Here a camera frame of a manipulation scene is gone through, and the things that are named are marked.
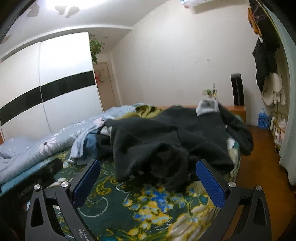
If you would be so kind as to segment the black and white fleece jacket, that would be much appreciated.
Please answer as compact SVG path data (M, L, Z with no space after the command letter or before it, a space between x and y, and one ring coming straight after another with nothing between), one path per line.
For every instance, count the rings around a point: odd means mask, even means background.
M144 176L167 190L196 180L196 163L206 160L219 174L230 173L227 140L248 156L254 148L247 126L214 99L196 108L172 106L153 118L107 120L96 135L98 159L112 161L117 182Z

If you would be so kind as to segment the hanging black clothes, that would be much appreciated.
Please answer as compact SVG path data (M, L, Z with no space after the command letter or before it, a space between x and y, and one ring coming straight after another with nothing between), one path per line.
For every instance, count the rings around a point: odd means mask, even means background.
M256 65L256 83L262 91L267 76L278 72L275 52L280 48L280 40L273 23L258 1L249 1L247 16L258 36L252 54Z

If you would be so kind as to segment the light blue floral quilt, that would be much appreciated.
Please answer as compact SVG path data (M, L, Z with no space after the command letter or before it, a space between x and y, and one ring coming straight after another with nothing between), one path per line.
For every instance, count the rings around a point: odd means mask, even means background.
M85 137L98 129L103 121L119 118L132 111L135 111L135 107L131 105L112 107L97 116L70 124L36 141L20 137L4 142L1 145L1 184L12 180L46 158L72 147L77 138Z

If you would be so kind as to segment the blue water bottle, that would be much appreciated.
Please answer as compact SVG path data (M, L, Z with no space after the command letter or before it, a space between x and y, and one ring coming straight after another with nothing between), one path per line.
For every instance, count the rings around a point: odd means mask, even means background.
M268 129L269 127L269 118L264 108L261 109L258 115L257 127L264 130Z

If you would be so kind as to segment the floral teal plush blanket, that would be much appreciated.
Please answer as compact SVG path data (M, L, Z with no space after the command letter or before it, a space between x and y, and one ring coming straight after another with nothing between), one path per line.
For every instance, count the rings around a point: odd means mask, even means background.
M199 181L180 192L135 181L118 183L102 165L79 215L98 240L198 240L219 209Z

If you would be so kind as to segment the light blue crumpled garment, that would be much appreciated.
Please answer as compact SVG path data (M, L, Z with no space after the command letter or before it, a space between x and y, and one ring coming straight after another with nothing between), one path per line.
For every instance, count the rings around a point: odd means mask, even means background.
M98 130L83 132L73 143L70 151L69 162L76 165L85 165L89 161L96 159Z

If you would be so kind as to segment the hanging white bags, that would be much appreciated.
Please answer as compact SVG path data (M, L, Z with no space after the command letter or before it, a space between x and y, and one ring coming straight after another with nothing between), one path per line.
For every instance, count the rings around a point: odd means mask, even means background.
M283 82L280 75L277 73L269 73L267 75L261 98L265 106L281 105L286 104L285 91L283 90Z

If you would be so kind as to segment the black tower heater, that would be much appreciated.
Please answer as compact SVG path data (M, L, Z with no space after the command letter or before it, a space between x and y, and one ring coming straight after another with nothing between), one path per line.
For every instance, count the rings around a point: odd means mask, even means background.
M233 90L234 105L245 106L241 74L239 73L231 74L230 78L231 78L231 84L232 84L232 90Z

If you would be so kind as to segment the olive green garment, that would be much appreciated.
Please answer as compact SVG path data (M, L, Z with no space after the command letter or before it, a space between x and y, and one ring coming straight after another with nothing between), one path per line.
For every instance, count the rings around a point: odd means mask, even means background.
M140 105L135 108L134 111L126 113L118 119L124 118L154 118L162 112L161 109L153 105Z

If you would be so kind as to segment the white black striped wardrobe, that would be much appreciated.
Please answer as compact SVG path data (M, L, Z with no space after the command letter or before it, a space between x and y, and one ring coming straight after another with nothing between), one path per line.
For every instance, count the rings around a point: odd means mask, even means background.
M102 111L86 32L33 44L1 63L4 140L38 140Z

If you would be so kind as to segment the wooden door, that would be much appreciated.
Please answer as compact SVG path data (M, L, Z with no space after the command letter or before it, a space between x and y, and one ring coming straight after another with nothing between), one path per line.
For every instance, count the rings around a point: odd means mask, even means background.
M93 67L101 104L103 110L106 111L116 106L108 65L107 62L99 62Z

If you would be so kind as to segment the green potted plant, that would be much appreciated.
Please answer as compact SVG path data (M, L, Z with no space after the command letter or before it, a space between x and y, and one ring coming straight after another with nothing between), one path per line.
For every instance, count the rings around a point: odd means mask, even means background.
M105 43L99 42L94 35L89 33L89 45L90 45L90 52L91 52L91 58L92 62L97 64L97 55L101 53L101 51L104 49Z

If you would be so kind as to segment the white air conditioner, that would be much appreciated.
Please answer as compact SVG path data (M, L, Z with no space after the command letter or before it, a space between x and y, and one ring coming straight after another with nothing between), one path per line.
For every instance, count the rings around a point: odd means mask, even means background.
M180 1L180 4L189 9L192 14L199 14L214 9L221 9L227 6L248 5L249 1L218 0L218 1Z

